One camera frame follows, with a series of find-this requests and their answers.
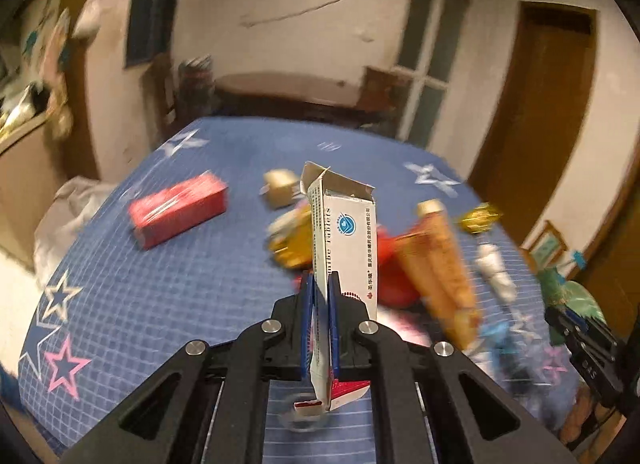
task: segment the red rectangular package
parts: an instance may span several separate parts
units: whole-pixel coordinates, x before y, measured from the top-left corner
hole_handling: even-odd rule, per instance
[[[226,184],[210,172],[133,201],[129,216],[143,249],[190,229],[226,210]]]

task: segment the silver bolt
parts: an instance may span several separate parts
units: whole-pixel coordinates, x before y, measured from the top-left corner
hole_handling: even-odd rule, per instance
[[[187,343],[185,350],[187,351],[187,354],[189,354],[190,356],[199,356],[204,352],[205,348],[207,348],[207,346],[204,344],[204,341],[195,339]]]
[[[363,321],[358,325],[358,329],[363,334],[375,334],[378,332],[378,324],[375,321]]]
[[[282,323],[276,319],[268,319],[262,322],[262,332],[266,334],[275,334],[282,328]]]
[[[433,350],[436,351],[436,354],[447,358],[451,354],[453,354],[453,345],[451,343],[447,343],[446,341],[438,341],[434,346]]]

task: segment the blue tablecloth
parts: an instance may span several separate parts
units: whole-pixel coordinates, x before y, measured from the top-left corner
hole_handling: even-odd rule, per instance
[[[270,119],[194,122],[110,195],[38,305],[20,359],[20,395],[52,444],[61,443],[58,450],[78,441],[187,341],[234,339],[293,292],[292,274],[277,267],[265,248],[266,228],[281,211],[271,211],[258,191],[266,171],[300,173],[307,160],[375,186],[378,222],[393,235],[414,223],[418,202],[440,198],[451,217],[479,204],[444,161],[394,140]],[[132,235],[129,203],[206,170],[229,186],[226,213],[142,251]],[[546,425],[558,427],[577,374],[563,349],[548,346],[535,278],[495,227],[489,240],[500,247],[518,285],[511,311],[500,307],[471,266],[476,240],[455,230],[485,323],[515,324],[514,311],[525,319],[514,336],[520,336],[517,359],[527,368],[527,386],[504,373],[500,354],[491,360],[488,352],[479,363]],[[323,428],[291,430],[282,414],[290,396],[308,390],[305,383],[272,384],[264,462],[375,462],[370,397],[337,410]]]

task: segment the pink star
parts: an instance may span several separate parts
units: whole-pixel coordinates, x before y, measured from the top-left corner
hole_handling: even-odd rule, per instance
[[[80,397],[78,397],[78,387],[76,386],[75,377],[76,372],[91,362],[91,359],[75,358],[71,355],[71,338],[68,334],[58,354],[45,352],[44,357],[53,369],[53,375],[49,383],[49,391],[52,392],[59,387],[60,384],[63,384],[71,396],[79,400]]]
[[[554,384],[560,384],[560,372],[567,371],[559,360],[559,356],[562,354],[562,351],[563,347],[545,347],[545,352],[550,358],[542,363],[542,369],[552,373]]]

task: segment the wooden photo frame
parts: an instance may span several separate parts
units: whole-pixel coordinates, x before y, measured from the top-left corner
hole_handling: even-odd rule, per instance
[[[533,241],[527,252],[538,270],[542,270],[558,262],[567,250],[568,246],[560,231],[546,220],[542,232]]]

